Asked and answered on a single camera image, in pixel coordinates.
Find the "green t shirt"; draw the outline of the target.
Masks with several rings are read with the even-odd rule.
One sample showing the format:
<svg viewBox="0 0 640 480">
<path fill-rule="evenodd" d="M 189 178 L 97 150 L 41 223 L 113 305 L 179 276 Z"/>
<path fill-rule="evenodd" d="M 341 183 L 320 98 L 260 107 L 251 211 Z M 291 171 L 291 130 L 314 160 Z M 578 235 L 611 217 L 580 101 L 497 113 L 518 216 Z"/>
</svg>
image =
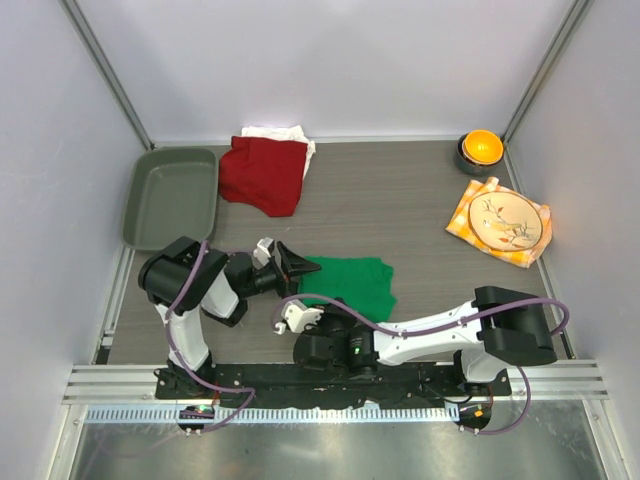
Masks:
<svg viewBox="0 0 640 480">
<path fill-rule="evenodd" d="M 305 274 L 298 292 L 341 299 L 375 323 L 387 322 L 396 305 L 392 294 L 394 268 L 379 257 L 307 256 L 321 266 Z"/>
</svg>

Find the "orange checkered cloth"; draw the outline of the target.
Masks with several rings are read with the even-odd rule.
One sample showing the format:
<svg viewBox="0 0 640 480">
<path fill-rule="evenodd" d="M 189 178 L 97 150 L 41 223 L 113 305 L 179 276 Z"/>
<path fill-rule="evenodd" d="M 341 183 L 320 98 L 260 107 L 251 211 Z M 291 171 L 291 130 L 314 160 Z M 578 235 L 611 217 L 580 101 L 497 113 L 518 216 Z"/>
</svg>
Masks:
<svg viewBox="0 0 640 480">
<path fill-rule="evenodd" d="M 509 193 L 515 193 L 530 201 L 536 208 L 542 218 L 543 234 L 540 242 L 529 250 L 520 252 L 502 252 L 491 249 L 484 245 L 473 233 L 470 228 L 468 220 L 468 210 L 470 202 L 477 196 L 494 191 L 503 191 Z M 471 246 L 475 247 L 479 251 L 498 258 L 504 262 L 512 265 L 528 268 L 530 267 L 544 252 L 545 248 L 551 242 L 552 239 L 552 219 L 551 210 L 546 205 L 539 205 L 523 195 L 506 188 L 499 184 L 499 180 L 496 177 L 489 178 L 486 182 L 482 183 L 477 180 L 469 182 L 464 194 L 462 195 L 454 213 L 446 227 L 446 231 L 459 239 L 467 242 Z"/>
</svg>

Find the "floral ceramic plate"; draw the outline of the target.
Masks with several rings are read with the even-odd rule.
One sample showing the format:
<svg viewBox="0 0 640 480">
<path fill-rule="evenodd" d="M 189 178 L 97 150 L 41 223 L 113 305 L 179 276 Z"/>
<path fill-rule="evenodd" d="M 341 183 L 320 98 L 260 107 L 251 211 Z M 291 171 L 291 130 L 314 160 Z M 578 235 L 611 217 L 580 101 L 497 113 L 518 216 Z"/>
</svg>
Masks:
<svg viewBox="0 0 640 480">
<path fill-rule="evenodd" d="M 542 218 L 533 204 L 515 193 L 494 191 L 475 197 L 469 204 L 469 225 L 487 247 L 520 252 L 542 239 Z"/>
</svg>

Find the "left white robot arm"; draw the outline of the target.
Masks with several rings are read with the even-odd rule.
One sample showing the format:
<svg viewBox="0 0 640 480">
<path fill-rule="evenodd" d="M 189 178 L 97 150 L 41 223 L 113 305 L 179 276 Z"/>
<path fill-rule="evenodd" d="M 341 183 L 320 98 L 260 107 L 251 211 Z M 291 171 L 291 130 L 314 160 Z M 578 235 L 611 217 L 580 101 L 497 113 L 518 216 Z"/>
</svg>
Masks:
<svg viewBox="0 0 640 480">
<path fill-rule="evenodd" d="M 269 237 L 251 251 L 226 253 L 182 236 L 148 259 L 138 285 L 162 319 L 167 370 L 179 375 L 179 388 L 193 399 L 212 389 L 213 359 L 202 316 L 233 327 L 248 311 L 249 298 L 270 291 L 281 298 L 293 295 L 300 277 L 321 269 Z"/>
</svg>

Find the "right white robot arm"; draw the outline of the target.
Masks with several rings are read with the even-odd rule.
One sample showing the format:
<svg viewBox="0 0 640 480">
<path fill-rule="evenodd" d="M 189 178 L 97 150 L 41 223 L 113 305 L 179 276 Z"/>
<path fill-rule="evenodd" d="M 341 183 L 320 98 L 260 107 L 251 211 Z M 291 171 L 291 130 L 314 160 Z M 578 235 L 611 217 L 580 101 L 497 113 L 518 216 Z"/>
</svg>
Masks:
<svg viewBox="0 0 640 480">
<path fill-rule="evenodd" d="M 374 323 L 340 300 L 304 305 L 298 294 L 281 309 L 277 331 L 291 331 L 294 363 L 350 379 L 372 379 L 380 367 L 399 367 L 451 352 L 451 380 L 465 395 L 477 393 L 508 366 L 557 360 L 544 307 L 549 299 L 496 286 L 445 312 L 399 323 Z"/>
</svg>

